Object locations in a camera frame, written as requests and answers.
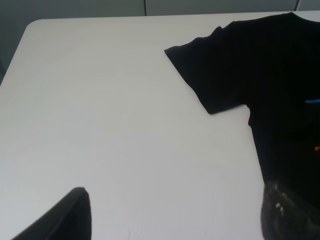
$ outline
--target gray wall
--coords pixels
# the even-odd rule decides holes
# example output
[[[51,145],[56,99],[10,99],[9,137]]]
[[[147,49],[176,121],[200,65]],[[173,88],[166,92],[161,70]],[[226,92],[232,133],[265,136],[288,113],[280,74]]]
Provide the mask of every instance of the gray wall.
[[[300,0],[299,11],[320,10],[320,0]]]
[[[293,11],[296,2],[296,0],[146,0],[146,9],[148,16],[278,12]]]
[[[0,63],[8,68],[27,25],[35,20],[144,15],[144,0],[0,0]]]

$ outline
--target white surface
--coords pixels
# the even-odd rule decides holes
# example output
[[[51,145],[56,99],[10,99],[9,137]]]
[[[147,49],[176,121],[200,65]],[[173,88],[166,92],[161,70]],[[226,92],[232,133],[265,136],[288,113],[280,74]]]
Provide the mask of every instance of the white surface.
[[[263,239],[249,110],[207,114],[164,49],[270,14],[29,25],[0,87],[0,239],[77,186],[93,240]]]

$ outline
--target black t-shirt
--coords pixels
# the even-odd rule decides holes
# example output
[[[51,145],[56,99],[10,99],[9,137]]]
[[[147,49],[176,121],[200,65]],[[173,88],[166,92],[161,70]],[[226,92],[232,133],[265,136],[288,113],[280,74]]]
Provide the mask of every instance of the black t-shirt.
[[[263,179],[320,207],[320,22],[236,21],[165,50],[209,114],[245,104]]]

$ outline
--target black fabric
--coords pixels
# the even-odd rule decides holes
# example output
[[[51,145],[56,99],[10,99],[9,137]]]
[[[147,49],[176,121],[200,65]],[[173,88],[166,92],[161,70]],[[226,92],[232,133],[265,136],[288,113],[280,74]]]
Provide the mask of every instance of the black fabric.
[[[165,50],[209,114],[245,104],[263,179],[320,207],[320,23],[286,13]]]

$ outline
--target t-shirt sleeve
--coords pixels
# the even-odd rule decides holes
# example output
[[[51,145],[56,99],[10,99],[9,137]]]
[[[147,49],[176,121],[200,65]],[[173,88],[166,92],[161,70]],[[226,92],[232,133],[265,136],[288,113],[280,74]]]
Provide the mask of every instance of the t-shirt sleeve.
[[[242,87],[234,51],[232,23],[207,37],[164,52],[209,114],[242,104]]]

